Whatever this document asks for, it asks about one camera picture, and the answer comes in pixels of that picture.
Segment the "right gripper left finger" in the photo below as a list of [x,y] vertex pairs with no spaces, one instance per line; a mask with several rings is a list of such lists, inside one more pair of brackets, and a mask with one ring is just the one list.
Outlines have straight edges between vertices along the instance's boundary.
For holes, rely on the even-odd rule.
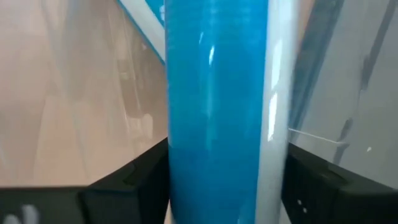
[[0,188],[0,224],[164,224],[166,139],[88,186]]

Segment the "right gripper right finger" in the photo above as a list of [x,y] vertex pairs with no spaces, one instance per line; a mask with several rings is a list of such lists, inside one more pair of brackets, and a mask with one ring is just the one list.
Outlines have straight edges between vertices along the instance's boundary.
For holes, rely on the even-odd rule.
[[398,190],[288,145],[282,202],[292,224],[398,224]]

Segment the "blue silicone sealant tube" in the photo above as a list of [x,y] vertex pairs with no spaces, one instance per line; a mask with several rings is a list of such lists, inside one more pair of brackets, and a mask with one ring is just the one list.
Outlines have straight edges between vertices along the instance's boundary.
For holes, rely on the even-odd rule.
[[165,0],[174,224],[279,224],[300,0]]

